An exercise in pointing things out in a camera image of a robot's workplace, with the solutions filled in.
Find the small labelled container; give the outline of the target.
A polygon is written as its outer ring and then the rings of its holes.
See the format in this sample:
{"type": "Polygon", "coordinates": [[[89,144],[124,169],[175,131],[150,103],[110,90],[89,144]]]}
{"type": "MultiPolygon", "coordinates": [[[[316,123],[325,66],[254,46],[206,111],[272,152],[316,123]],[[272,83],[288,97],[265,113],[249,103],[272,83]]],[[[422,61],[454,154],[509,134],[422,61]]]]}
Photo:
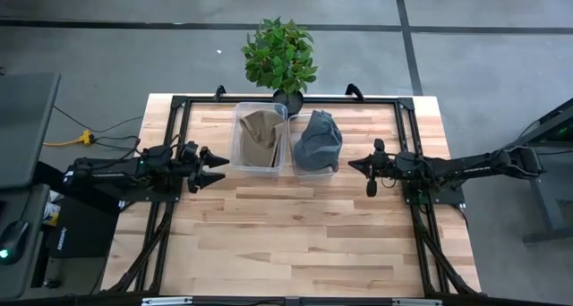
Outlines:
{"type": "Polygon", "coordinates": [[[48,202],[44,208],[44,215],[42,218],[43,225],[49,226],[56,226],[57,220],[59,218],[61,207],[52,203],[48,202]]]}

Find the grey flat panel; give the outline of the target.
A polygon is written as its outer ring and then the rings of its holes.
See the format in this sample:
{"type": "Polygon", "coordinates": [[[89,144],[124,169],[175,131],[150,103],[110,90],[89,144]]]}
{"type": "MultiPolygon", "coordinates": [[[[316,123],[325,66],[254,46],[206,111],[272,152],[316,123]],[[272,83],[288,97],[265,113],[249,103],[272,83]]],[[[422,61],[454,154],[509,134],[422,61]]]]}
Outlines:
{"type": "Polygon", "coordinates": [[[0,190],[32,183],[61,76],[0,77],[0,190]]]}

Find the low clear plastic bin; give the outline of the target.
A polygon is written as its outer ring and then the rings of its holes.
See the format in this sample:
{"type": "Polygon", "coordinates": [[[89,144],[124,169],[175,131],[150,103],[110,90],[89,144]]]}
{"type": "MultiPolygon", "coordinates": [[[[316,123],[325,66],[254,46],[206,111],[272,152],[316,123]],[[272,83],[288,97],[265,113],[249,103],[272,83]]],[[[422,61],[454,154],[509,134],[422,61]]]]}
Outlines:
{"type": "Polygon", "coordinates": [[[293,115],[287,121],[288,139],[289,139],[291,160],[294,173],[299,178],[330,177],[336,172],[332,172],[330,169],[322,169],[316,172],[309,172],[303,170],[300,166],[298,166],[295,163],[294,159],[295,144],[301,139],[302,132],[306,129],[307,124],[311,118],[311,114],[312,113],[293,115]]]}

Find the black box with white logo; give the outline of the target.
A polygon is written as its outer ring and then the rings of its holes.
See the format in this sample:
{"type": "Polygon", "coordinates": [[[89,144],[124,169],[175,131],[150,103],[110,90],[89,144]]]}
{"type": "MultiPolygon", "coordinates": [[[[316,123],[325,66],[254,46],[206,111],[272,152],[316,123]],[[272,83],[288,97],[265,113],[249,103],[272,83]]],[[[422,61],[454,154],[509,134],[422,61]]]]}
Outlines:
{"type": "Polygon", "coordinates": [[[114,237],[119,208],[102,211],[81,201],[64,197],[56,228],[48,239],[53,259],[106,257],[114,237]]]}

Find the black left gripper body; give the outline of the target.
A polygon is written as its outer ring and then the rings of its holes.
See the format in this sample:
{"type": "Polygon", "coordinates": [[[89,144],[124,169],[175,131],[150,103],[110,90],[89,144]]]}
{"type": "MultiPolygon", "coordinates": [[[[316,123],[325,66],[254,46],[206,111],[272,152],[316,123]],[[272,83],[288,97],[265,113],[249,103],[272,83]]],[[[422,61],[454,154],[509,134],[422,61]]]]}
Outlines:
{"type": "Polygon", "coordinates": [[[178,160],[183,169],[182,175],[187,177],[187,186],[191,193],[196,193],[199,190],[196,181],[200,164],[197,149],[198,145],[194,141],[189,141],[181,147],[181,151],[178,154],[178,160]]]}

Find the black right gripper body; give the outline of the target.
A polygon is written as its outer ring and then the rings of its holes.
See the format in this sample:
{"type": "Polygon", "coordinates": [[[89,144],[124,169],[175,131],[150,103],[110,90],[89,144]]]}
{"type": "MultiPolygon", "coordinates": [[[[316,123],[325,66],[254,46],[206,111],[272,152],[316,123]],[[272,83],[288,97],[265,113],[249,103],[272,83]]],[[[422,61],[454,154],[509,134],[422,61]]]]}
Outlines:
{"type": "Polygon", "coordinates": [[[377,194],[377,178],[395,179],[398,176],[398,168],[396,167],[396,163],[385,151],[383,140],[375,139],[373,147],[374,152],[367,158],[368,182],[366,185],[366,194],[368,197],[374,197],[377,194]]]}

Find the black metal cart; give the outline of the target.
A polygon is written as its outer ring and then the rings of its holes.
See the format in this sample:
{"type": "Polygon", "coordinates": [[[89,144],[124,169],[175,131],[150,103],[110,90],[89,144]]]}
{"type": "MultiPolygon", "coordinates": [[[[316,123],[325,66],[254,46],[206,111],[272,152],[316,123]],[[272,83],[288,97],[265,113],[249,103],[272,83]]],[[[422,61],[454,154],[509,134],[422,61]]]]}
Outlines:
{"type": "Polygon", "coordinates": [[[573,238],[573,221],[563,213],[573,206],[573,98],[535,120],[512,143],[533,148],[544,169],[530,182],[543,230],[524,235],[523,243],[573,238]]]}

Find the black computer mouse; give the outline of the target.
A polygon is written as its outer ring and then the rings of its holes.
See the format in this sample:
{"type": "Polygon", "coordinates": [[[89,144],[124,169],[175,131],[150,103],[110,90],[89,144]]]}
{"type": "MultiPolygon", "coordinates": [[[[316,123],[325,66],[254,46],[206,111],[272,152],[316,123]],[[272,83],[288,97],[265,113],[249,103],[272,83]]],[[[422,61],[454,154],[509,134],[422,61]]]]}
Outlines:
{"type": "Polygon", "coordinates": [[[27,221],[17,220],[10,223],[0,234],[0,264],[12,265],[23,256],[30,230],[27,221]]]}

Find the silver metal bracket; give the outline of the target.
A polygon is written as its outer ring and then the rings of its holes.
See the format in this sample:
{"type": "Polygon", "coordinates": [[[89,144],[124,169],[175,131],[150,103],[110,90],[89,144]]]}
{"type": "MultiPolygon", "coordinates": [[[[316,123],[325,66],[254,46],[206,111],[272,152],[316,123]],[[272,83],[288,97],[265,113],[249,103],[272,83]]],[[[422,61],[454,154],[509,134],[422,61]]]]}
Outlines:
{"type": "Polygon", "coordinates": [[[433,299],[396,298],[392,300],[391,306],[443,306],[443,303],[433,299]]]}
{"type": "Polygon", "coordinates": [[[192,296],[169,296],[144,298],[141,306],[188,306],[193,305],[192,296]]]}

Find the grey side table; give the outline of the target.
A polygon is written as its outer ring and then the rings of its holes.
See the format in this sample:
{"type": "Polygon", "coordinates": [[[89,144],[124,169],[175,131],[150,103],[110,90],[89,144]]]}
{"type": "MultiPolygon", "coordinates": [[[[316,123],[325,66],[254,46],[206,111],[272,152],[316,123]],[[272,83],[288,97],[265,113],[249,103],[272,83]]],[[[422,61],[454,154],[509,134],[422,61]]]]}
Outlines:
{"type": "Polygon", "coordinates": [[[0,191],[4,210],[0,213],[0,301],[20,298],[30,286],[35,267],[44,210],[49,198],[49,187],[37,184],[28,188],[0,191]],[[6,248],[2,232],[16,221],[27,222],[27,231],[15,248],[6,248]]]}

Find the tall clear plastic bin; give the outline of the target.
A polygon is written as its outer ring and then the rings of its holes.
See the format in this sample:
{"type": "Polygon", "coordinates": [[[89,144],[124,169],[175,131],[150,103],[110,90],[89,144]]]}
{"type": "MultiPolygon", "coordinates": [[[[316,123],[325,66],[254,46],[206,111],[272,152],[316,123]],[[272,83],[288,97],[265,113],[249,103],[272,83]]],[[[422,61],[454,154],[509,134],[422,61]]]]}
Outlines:
{"type": "Polygon", "coordinates": [[[256,174],[259,176],[278,177],[278,174],[285,163],[286,154],[286,128],[287,127],[287,108],[279,103],[261,103],[261,102],[241,102],[235,106],[233,112],[232,136],[229,143],[230,164],[234,169],[245,171],[246,173],[256,174]],[[256,167],[248,166],[243,162],[241,155],[242,129],[239,119],[257,110],[274,111],[284,118],[284,123],[277,128],[278,136],[278,155],[275,167],[256,167]]]}

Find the green potted plant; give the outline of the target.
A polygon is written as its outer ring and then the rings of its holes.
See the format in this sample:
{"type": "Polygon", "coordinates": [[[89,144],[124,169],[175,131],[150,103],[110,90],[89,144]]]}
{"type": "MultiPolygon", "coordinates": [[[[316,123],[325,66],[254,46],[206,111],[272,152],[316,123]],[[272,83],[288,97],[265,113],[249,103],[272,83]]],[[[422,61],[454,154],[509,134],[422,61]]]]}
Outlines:
{"type": "Polygon", "coordinates": [[[288,115],[297,115],[308,86],[317,80],[313,44],[308,30],[294,21],[262,19],[241,48],[245,78],[271,90],[274,103],[285,106],[288,115]]]}

